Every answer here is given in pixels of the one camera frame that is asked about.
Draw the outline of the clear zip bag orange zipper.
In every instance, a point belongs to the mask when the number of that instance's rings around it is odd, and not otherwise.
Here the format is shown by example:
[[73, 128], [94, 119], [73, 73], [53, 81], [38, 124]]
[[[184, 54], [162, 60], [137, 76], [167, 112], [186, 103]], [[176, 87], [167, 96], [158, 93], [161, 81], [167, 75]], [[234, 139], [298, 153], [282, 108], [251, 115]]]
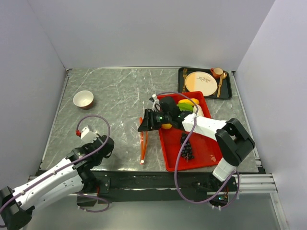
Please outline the clear zip bag orange zipper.
[[137, 163], [145, 164], [147, 133], [139, 132], [143, 118], [137, 116], [132, 121], [120, 121], [111, 125], [111, 137], [115, 141], [113, 154], [118, 170], [130, 170]]

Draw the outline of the black grape bunch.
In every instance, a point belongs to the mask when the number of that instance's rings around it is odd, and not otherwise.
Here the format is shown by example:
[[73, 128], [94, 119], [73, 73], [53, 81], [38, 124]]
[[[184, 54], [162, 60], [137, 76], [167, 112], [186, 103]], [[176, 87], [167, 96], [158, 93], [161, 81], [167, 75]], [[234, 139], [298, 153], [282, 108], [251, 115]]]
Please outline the black grape bunch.
[[[182, 146], [187, 136], [188, 135], [186, 133], [181, 134], [180, 144]], [[186, 144], [183, 147], [183, 150], [181, 152], [181, 157], [184, 158], [186, 161], [194, 159], [191, 143], [189, 140], [186, 142]]]

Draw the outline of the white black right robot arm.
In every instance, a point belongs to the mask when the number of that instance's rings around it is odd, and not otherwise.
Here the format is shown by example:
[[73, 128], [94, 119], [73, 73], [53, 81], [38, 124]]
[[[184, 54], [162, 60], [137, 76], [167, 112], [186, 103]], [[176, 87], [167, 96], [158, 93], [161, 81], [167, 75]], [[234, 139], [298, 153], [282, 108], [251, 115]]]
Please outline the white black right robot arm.
[[218, 143], [222, 159], [213, 171], [210, 179], [211, 188], [221, 191], [227, 184], [227, 178], [241, 162], [255, 148], [255, 142], [236, 118], [228, 121], [214, 120], [198, 115], [198, 112], [180, 111], [172, 96], [158, 99], [152, 96], [154, 104], [158, 104], [144, 111], [143, 121], [138, 127], [138, 132], [159, 130], [163, 124], [171, 124], [172, 127], [196, 133], [210, 138]]

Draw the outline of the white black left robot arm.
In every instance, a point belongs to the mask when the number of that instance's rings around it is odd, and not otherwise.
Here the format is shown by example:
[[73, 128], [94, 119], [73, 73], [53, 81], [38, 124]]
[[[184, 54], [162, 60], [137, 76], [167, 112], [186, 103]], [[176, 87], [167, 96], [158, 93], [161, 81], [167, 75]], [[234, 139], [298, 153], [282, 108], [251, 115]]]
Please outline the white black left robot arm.
[[19, 230], [32, 215], [63, 197], [73, 193], [88, 193], [97, 187], [91, 169], [109, 158], [114, 141], [106, 135], [74, 148], [56, 166], [14, 189], [8, 186], [0, 191], [0, 215], [3, 227]]

